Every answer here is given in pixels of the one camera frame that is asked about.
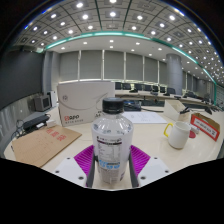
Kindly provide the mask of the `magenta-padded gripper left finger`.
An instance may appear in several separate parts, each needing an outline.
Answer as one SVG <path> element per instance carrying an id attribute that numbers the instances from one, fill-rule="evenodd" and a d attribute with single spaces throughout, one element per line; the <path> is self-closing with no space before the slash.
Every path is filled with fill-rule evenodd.
<path id="1" fill-rule="evenodd" d="M 95 173 L 94 146 L 88 146 L 74 157 L 65 158 L 53 173 L 81 187 L 91 188 Z"/>

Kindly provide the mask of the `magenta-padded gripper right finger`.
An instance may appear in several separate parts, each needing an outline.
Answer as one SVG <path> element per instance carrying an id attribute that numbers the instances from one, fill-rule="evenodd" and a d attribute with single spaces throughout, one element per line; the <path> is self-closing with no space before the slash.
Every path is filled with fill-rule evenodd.
<path id="1" fill-rule="evenodd" d="M 151 157 L 136 146 L 130 149 L 129 170 L 133 188 L 143 187 L 172 173 L 159 157 Z"/>

